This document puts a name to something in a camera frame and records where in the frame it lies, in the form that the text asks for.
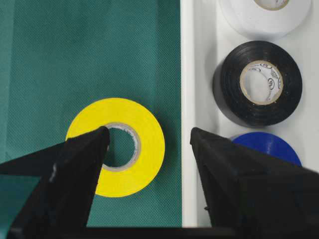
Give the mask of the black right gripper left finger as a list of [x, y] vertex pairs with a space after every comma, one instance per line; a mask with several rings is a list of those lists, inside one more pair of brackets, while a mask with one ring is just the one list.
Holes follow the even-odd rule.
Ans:
[[109, 130], [96, 130], [0, 165], [0, 236], [43, 239], [85, 228]]

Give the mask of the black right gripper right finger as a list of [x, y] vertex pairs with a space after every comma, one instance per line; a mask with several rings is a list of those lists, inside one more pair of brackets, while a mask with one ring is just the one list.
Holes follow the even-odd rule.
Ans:
[[190, 144], [209, 217], [244, 239], [316, 239], [319, 175], [193, 128]]

